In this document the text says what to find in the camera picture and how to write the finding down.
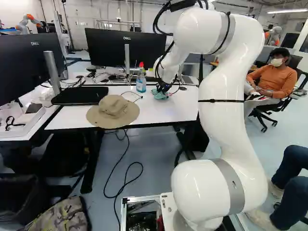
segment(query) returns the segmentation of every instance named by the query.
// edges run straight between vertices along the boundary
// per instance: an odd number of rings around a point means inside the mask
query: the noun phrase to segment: ceiling light
[[[280,11],[270,11],[267,13],[298,13],[298,12],[306,12],[308,11],[307,8],[304,9],[289,9],[289,10],[280,10]]]

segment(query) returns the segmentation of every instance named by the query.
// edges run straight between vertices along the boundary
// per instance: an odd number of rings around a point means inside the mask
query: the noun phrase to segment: jeans
[[[284,194],[280,206],[271,214],[271,222],[280,230],[288,230],[308,211],[308,178],[299,177],[308,169],[308,148],[291,145],[284,150],[283,160],[271,181]]]

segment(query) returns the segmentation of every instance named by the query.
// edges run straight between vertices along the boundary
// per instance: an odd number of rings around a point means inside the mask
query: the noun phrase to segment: dell monitor
[[[65,63],[56,34],[0,36],[0,106],[50,78],[44,51],[53,51],[60,76]]]
[[[86,28],[89,55],[92,65],[124,66],[124,45],[129,44],[131,67],[144,63],[153,68],[156,59],[165,52],[166,35],[117,30]]]

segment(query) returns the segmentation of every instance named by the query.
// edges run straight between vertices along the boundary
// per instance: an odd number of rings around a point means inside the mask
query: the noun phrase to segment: orange shirt
[[[264,90],[273,90],[273,98],[282,99],[293,91],[297,82],[297,73],[290,67],[279,70],[273,65],[266,65],[247,75],[246,80],[253,82],[260,78],[258,84]]]

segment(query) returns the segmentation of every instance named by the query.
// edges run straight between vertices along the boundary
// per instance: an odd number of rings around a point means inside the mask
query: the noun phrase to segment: man
[[[308,211],[308,178],[299,177],[308,169],[308,148],[291,145],[284,150],[283,160],[276,174],[269,180],[269,191],[281,198],[280,206],[271,214],[255,209],[248,218],[266,231],[288,230]]]
[[[244,86],[244,93],[248,95],[244,103],[245,117],[249,116],[256,106],[278,104],[280,99],[292,93],[297,82],[297,73],[285,64],[289,56],[286,48],[275,48],[271,52],[272,60],[269,65],[247,75]]]

